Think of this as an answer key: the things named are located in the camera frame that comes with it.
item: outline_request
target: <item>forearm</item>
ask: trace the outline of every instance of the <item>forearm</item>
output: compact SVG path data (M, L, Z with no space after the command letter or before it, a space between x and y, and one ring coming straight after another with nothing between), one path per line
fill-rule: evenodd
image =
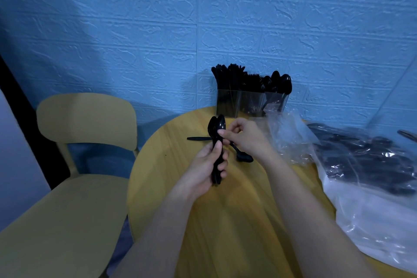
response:
M174 187L112 277L173 277L193 200Z
M260 160L289 232L303 276L377 277L296 173L272 149Z

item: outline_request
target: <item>chair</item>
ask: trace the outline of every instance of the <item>chair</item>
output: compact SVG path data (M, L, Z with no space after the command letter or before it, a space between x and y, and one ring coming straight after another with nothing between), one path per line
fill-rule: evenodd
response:
M0 233L0 276L98 278L127 215L128 179L80 175L66 144L112 144L137 155L135 111L113 96L79 93L51 96L36 114L71 175Z

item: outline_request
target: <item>person's left hand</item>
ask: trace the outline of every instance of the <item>person's left hand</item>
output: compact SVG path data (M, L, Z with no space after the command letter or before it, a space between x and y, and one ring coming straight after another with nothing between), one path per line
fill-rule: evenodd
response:
M201 151L197 153L187 171L182 175L177 183L183 191L189 194L192 200L204 195L211 186L211 172L213 171L214 162L222 153L222 142L217 141L216 145L212 147L212 143L208 143ZM223 161L217 168L221 171L220 176L225 178L227 175L227 158L229 153L226 149L223 150Z

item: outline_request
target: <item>cutlery holder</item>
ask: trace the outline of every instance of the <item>cutlery holder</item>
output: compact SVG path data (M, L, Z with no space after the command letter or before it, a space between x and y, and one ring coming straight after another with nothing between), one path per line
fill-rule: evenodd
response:
M288 100L287 94L275 92L250 92L217 90L216 116L228 118L240 116L263 117L265 111L282 112Z

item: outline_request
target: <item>chair seat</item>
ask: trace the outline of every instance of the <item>chair seat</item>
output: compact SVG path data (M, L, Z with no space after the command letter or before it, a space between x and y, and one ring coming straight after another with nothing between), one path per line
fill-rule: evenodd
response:
M61 183L0 233L2 278L98 278L127 215L128 179Z

